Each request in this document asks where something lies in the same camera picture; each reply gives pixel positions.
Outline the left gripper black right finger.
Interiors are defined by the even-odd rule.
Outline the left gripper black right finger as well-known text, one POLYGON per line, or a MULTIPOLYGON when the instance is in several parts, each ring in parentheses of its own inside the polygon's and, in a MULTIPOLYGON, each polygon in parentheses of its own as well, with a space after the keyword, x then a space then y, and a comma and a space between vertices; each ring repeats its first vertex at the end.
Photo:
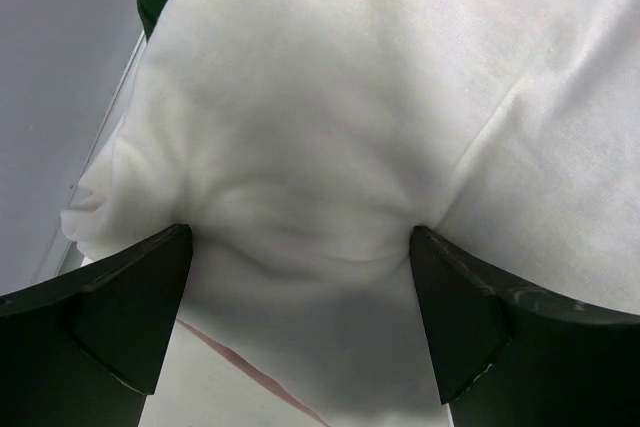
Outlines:
POLYGON ((639 319, 544 289, 425 227, 409 258, 457 426, 635 426, 639 319))

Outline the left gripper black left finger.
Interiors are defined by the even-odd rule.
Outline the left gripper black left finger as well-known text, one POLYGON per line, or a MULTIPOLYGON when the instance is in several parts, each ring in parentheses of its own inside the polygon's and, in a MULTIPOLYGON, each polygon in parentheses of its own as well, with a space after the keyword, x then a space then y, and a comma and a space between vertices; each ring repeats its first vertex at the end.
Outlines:
POLYGON ((1 299, 1 423, 139 424, 159 380, 192 259, 171 226, 1 299))

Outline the white cartoon print t-shirt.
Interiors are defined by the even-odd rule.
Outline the white cartoon print t-shirt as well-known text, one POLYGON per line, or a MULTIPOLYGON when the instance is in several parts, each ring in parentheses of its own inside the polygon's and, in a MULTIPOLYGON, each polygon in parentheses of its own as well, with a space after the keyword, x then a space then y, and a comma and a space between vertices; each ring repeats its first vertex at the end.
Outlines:
POLYGON ((639 0, 168 0, 64 233, 181 223, 185 321, 331 426, 418 426, 426 226, 639 309, 639 0))

